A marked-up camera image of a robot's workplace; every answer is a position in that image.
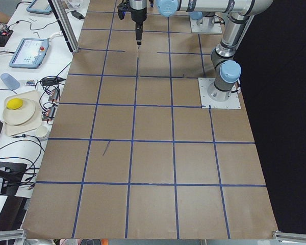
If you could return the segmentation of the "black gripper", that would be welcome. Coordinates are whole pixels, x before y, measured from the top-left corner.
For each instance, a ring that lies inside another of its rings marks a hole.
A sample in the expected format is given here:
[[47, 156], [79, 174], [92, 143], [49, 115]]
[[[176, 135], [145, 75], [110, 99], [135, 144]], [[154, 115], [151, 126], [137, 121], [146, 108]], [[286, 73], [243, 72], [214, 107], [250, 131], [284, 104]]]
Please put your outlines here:
[[135, 22], [136, 42], [142, 44], [143, 22], [147, 18], [147, 0], [130, 0], [131, 18]]

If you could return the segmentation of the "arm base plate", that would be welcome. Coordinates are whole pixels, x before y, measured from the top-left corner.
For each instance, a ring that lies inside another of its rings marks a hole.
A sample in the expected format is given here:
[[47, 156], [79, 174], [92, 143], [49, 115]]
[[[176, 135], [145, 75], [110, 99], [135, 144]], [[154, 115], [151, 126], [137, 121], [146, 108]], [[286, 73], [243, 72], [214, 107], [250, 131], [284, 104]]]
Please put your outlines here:
[[198, 20], [190, 19], [191, 32], [196, 34], [221, 35], [222, 29], [220, 19], [214, 17], [203, 17]]
[[241, 109], [239, 95], [233, 85], [230, 91], [215, 87], [214, 78], [198, 78], [201, 107], [206, 109]]

